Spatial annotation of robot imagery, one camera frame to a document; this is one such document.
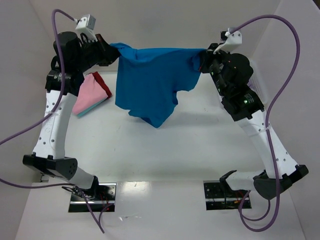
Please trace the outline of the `blue t shirt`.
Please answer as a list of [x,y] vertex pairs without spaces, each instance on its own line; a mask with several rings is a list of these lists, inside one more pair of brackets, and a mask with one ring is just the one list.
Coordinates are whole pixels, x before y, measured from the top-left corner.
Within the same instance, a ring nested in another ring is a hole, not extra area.
[[120,53],[115,105],[159,128],[178,105],[177,93],[197,85],[203,49],[112,46]]

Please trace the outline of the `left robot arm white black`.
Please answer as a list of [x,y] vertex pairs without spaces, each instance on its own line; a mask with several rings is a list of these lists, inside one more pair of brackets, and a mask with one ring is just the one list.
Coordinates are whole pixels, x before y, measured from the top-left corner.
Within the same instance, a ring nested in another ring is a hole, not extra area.
[[81,169],[76,158],[65,156],[65,140],[84,72],[95,65],[109,66],[120,56],[100,34],[95,37],[89,40],[85,34],[77,36],[72,31],[58,34],[53,47],[61,48],[64,66],[57,53],[46,77],[45,121],[32,154],[24,155],[22,160],[30,169],[73,184],[91,198],[99,198],[104,191],[95,175]]

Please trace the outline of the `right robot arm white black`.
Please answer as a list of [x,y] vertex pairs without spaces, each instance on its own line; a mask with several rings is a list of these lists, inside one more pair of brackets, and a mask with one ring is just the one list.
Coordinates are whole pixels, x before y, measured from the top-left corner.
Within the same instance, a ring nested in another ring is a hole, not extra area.
[[288,154],[266,120],[264,104],[248,85],[254,73],[249,59],[239,53],[226,52],[221,47],[221,44],[212,43],[202,51],[198,70],[211,76],[221,105],[249,137],[264,169],[256,172],[231,170],[219,181],[226,192],[256,191],[264,199],[272,200],[305,177],[309,170]]

